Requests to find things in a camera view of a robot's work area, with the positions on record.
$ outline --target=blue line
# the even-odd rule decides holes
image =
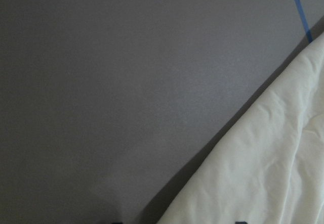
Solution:
[[[307,24],[307,20],[303,11],[303,7],[302,4],[300,3],[300,0],[295,0],[295,4],[299,13],[299,17],[302,20],[303,26],[304,26],[304,30],[308,39],[308,42],[311,43],[313,41],[312,35],[310,33],[308,24]]]

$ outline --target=white blanket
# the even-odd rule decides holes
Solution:
[[[324,34],[215,146],[158,224],[324,223]]]

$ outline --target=wrinkled fabric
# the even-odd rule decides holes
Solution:
[[[324,34],[219,141],[158,224],[324,223]]]

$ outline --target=gray surface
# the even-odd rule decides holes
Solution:
[[[310,26],[324,14],[314,2]],[[1,10],[0,223],[155,223],[232,116],[307,45],[293,0]]]

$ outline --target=dark gray background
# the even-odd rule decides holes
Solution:
[[[0,3],[0,223],[155,223],[308,44],[294,0]]]

